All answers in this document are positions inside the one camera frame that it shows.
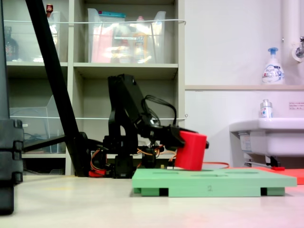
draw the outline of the clear plastic container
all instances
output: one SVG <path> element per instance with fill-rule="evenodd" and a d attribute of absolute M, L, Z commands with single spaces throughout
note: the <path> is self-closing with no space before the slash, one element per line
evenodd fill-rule
<path fill-rule="evenodd" d="M 46 107 L 10 108 L 12 119 L 22 121 L 25 145 L 38 140 L 50 139 L 64 135 L 54 97 L 52 96 Z M 44 147 L 27 153 L 65 153 L 65 143 Z"/>
<path fill-rule="evenodd" d="M 67 62 L 68 24 L 57 23 L 61 21 L 67 21 L 61 12 L 51 13 L 49 26 L 58 57 Z M 32 23 L 4 22 L 4 26 L 7 61 L 43 62 Z"/>
<path fill-rule="evenodd" d="M 154 20 L 165 19 L 166 12 Z M 164 21 L 101 23 L 97 10 L 88 9 L 88 60 L 92 63 L 164 63 Z"/>

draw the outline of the spray bottle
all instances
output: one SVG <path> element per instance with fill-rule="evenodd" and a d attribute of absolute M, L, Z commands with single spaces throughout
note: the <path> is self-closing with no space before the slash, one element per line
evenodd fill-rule
<path fill-rule="evenodd" d="M 282 85 L 285 84 L 285 75 L 282 69 L 281 64 L 279 64 L 276 59 L 276 52 L 278 49 L 276 47 L 272 47 L 268 49 L 270 52 L 271 58 L 266 64 L 264 74 L 262 77 L 263 85 Z"/>

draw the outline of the green tray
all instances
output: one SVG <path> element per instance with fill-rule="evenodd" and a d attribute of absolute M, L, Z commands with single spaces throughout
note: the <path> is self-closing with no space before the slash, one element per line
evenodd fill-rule
<path fill-rule="evenodd" d="M 137 169 L 132 186 L 142 196 L 253 197 L 283 196 L 285 187 L 297 184 L 294 177 L 256 169 Z"/>

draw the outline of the sticker label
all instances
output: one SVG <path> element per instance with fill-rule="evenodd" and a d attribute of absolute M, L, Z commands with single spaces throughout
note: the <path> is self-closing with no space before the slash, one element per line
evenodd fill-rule
<path fill-rule="evenodd" d="M 267 82 L 278 82 L 284 79 L 284 71 L 280 66 L 268 65 L 264 70 L 262 81 Z"/>
<path fill-rule="evenodd" d="M 129 40 L 136 40 L 136 37 L 114 37 L 114 39 L 129 39 Z"/>
<path fill-rule="evenodd" d="M 289 110 L 304 110 L 304 102 L 289 102 Z"/>

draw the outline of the bottle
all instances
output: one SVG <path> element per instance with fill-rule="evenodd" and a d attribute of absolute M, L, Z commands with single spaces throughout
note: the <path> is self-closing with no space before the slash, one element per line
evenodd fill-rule
<path fill-rule="evenodd" d="M 53 10 L 54 10 L 53 5 L 52 4 L 47 4 L 47 8 L 46 8 L 47 20 L 51 16 L 51 13 L 53 12 Z"/>
<path fill-rule="evenodd" d="M 263 85 L 277 85 L 277 84 L 285 84 L 285 75 L 282 69 L 281 64 L 279 64 L 276 59 L 276 52 L 278 49 L 276 47 L 272 47 L 268 49 L 270 52 L 271 58 L 266 64 L 264 74 L 262 77 Z"/>
<path fill-rule="evenodd" d="M 137 21 L 144 21 L 143 16 L 139 16 Z M 145 63 L 145 54 L 147 46 L 147 35 L 143 32 L 144 22 L 136 23 L 136 32 L 134 37 L 136 38 L 134 58 L 136 63 Z"/>
<path fill-rule="evenodd" d="M 17 60 L 19 57 L 19 47 L 17 42 L 11 38 L 11 31 L 11 26 L 4 26 L 6 61 Z"/>
<path fill-rule="evenodd" d="M 261 117 L 262 118 L 273 118 L 272 103 L 268 99 L 263 100 L 261 103 Z"/>

